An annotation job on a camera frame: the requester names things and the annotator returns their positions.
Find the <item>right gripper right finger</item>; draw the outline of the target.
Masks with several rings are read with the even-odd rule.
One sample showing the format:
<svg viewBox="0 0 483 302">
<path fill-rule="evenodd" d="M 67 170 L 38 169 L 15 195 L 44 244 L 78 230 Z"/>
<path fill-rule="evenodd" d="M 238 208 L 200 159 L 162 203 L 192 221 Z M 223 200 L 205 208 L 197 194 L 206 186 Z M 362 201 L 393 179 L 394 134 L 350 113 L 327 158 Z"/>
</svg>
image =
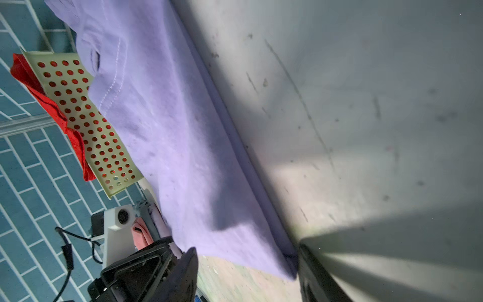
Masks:
<svg viewBox="0 0 483 302">
<path fill-rule="evenodd" d="M 307 245 L 300 244 L 298 259 L 303 302 L 352 301 Z"/>
</svg>

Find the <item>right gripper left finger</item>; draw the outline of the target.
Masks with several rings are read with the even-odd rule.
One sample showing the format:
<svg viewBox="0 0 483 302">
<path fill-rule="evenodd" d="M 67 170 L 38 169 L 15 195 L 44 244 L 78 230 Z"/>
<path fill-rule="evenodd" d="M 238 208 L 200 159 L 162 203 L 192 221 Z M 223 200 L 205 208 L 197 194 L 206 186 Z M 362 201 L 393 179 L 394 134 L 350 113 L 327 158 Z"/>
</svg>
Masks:
<svg viewBox="0 0 483 302">
<path fill-rule="evenodd" d="M 199 261 L 195 247 L 179 260 L 166 280 L 158 285 L 151 301 L 195 301 Z"/>
</svg>

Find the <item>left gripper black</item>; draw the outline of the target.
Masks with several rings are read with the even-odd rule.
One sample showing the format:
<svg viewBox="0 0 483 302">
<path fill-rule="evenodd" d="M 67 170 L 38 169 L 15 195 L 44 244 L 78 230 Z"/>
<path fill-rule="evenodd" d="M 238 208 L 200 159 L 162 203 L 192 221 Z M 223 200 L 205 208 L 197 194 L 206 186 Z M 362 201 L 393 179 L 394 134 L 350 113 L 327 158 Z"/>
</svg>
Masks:
<svg viewBox="0 0 483 302">
<path fill-rule="evenodd" d="M 88 286 L 91 301 L 148 301 L 177 264 L 164 237 L 101 271 Z"/>
</svg>

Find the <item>purple t shirt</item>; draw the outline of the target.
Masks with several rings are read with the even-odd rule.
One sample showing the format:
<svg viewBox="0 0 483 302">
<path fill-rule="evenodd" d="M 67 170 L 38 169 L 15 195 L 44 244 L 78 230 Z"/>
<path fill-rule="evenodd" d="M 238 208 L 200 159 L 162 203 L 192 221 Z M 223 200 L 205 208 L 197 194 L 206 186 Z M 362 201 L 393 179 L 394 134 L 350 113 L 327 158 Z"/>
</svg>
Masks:
<svg viewBox="0 0 483 302">
<path fill-rule="evenodd" d="M 294 280 L 296 249 L 170 1 L 48 1 L 89 97 L 152 186 L 182 251 Z"/>
</svg>

